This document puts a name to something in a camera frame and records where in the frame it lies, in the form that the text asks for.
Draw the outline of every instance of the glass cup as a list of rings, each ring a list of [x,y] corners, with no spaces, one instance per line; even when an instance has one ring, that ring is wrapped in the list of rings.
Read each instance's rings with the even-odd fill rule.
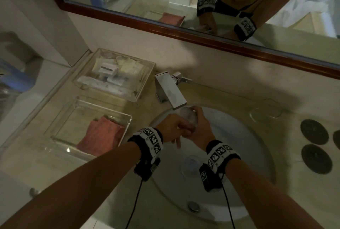
[[[278,119],[282,114],[281,105],[273,99],[266,98],[256,103],[249,112],[255,123],[266,123]]]

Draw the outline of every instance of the chrome faucet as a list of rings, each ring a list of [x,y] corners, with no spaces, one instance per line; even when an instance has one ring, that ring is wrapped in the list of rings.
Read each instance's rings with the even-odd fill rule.
[[[182,76],[182,73],[176,72],[170,75],[168,72],[162,72],[155,75],[156,96],[161,103],[169,101],[172,109],[176,110],[187,104],[184,96],[177,87],[180,82],[192,83],[191,79]]]

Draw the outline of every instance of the black cable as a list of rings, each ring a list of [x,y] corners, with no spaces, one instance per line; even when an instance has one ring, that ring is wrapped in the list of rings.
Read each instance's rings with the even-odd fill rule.
[[[221,178],[222,189],[223,189],[223,192],[224,192],[225,199],[227,200],[228,209],[229,209],[229,214],[230,214],[230,218],[231,218],[231,220],[232,220],[232,224],[233,224],[233,229],[235,229],[235,224],[234,224],[234,220],[233,220],[232,212],[231,212],[231,210],[230,210],[230,205],[229,205],[229,201],[228,201],[227,193],[225,192],[225,189],[224,189],[224,186],[223,186],[223,182],[222,182],[223,176],[224,176],[224,174],[222,175],[222,178]]]
[[[130,218],[129,218],[129,221],[128,221],[128,223],[127,223],[125,229],[128,228],[128,226],[129,226],[129,224],[130,224],[130,221],[131,221],[131,218],[132,218],[132,216],[133,216],[133,213],[134,213],[134,211],[135,211],[135,209],[136,209],[136,204],[137,204],[137,200],[138,200],[138,196],[139,196],[140,189],[141,189],[141,187],[142,187],[142,182],[143,182],[143,179],[140,181],[140,185],[139,185],[139,189],[138,189],[138,192],[137,192],[135,204],[134,204],[134,206],[133,206],[133,210],[132,210],[131,216],[130,216]]]

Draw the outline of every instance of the white sink basin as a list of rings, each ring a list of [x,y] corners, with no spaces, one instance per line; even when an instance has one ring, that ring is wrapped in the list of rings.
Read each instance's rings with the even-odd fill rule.
[[[203,107],[203,111],[210,121],[216,138],[230,145],[240,154],[242,160],[274,182],[274,164],[261,139],[228,114],[207,107]],[[168,110],[161,114],[151,123],[151,126],[157,125],[172,112],[172,110]],[[230,221],[223,190],[208,193],[203,187],[199,167],[202,162],[206,162],[206,153],[192,141],[181,138],[181,142],[180,150],[176,148],[175,144],[164,144],[164,150],[160,155],[160,165],[152,175],[155,183],[171,202],[183,210],[190,212],[188,203],[194,201],[200,207],[200,211],[195,213],[195,216],[213,221]],[[247,210],[225,176],[223,185],[231,206],[233,219],[237,220],[247,216]]]

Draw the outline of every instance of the mirror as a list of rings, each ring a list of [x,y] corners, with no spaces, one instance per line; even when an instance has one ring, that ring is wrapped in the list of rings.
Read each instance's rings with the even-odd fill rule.
[[[216,34],[218,41],[227,38],[235,40],[227,41],[229,44],[256,45],[261,51],[280,51],[294,60],[324,67],[331,63],[332,68],[340,69],[337,66],[340,64],[340,0],[69,1],[97,7],[98,12],[103,8],[174,25],[196,35],[197,31]],[[244,34],[241,36],[248,37],[245,43],[240,43],[240,32],[235,33],[234,27],[242,24],[245,17],[250,18],[253,28],[257,29],[252,34],[247,27],[239,27]]]

